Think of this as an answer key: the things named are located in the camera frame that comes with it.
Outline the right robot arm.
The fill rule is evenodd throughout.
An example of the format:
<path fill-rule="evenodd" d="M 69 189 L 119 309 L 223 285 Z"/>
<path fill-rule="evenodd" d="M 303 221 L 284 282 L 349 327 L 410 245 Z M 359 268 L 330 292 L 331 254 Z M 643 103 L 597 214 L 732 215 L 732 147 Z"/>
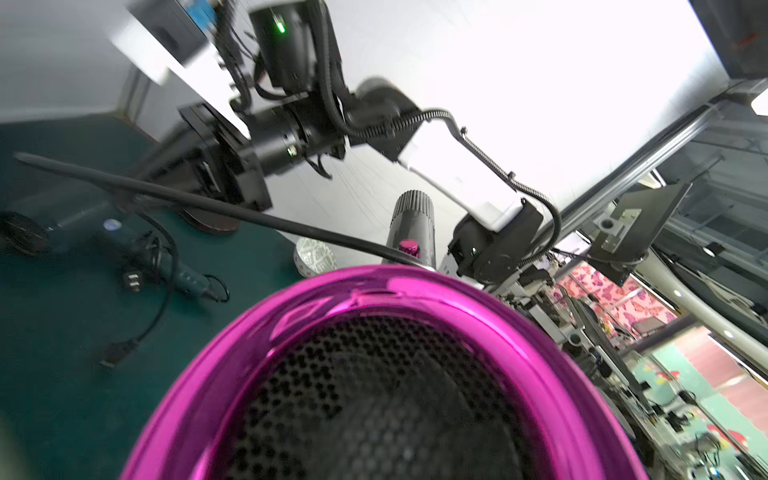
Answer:
<path fill-rule="evenodd" d="M 235 75 L 240 95 L 233 109 L 249 136 L 218 115 L 201 120 L 197 108 L 187 111 L 186 122 L 198 141 L 181 151 L 178 162 L 195 180 L 196 192 L 264 211 L 272 205 L 267 177 L 299 164 L 322 172 L 324 157 L 343 159 L 348 147 L 358 145 L 411 168 L 406 153 L 413 149 L 415 136 L 429 122 L 440 121 L 491 173 L 480 181 L 479 198 L 472 199 L 466 168 L 417 168 L 419 176 L 465 209 L 448 247 L 458 274 L 484 285 L 498 284 L 546 253 L 532 241 L 545 214 L 555 228 L 561 227 L 556 207 L 503 171 L 448 111 L 422 110 L 381 79 L 371 78 L 358 91 L 349 91 L 325 3 L 282 3 L 250 13 L 259 47 L 251 78 L 240 73 L 233 53 L 231 13 L 229 2 L 216 13 L 216 46 Z"/>

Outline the grey hair dryer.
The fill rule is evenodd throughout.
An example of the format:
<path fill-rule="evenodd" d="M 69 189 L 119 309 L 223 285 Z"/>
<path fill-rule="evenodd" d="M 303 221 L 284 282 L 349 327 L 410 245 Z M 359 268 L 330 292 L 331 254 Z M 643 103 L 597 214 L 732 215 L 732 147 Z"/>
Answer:
<path fill-rule="evenodd" d="M 576 363 L 489 294 L 405 265 L 254 305 L 150 417 L 125 479 L 642 479 Z"/>

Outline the green hair dryer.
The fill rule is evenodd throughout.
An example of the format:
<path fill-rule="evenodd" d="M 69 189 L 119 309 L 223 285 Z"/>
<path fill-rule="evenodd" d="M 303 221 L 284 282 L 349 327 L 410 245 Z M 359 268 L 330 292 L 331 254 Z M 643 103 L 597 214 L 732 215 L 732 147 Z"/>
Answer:
<path fill-rule="evenodd" d="M 212 278 L 181 262 L 178 250 L 157 227 L 141 233 L 106 198 L 23 198 L 1 209 L 1 235 L 27 256 L 63 253 L 96 239 L 144 275 L 172 283 L 191 297 L 219 301 Z"/>

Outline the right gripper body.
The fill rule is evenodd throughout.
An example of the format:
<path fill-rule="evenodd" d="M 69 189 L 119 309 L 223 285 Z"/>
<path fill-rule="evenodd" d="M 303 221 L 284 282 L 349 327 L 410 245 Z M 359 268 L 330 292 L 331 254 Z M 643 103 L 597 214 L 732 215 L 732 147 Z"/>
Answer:
<path fill-rule="evenodd" d="M 192 146 L 183 156 L 197 176 L 199 194 L 264 212 L 273 206 L 263 169 L 249 140 L 207 103 L 179 110 L 192 132 Z"/>

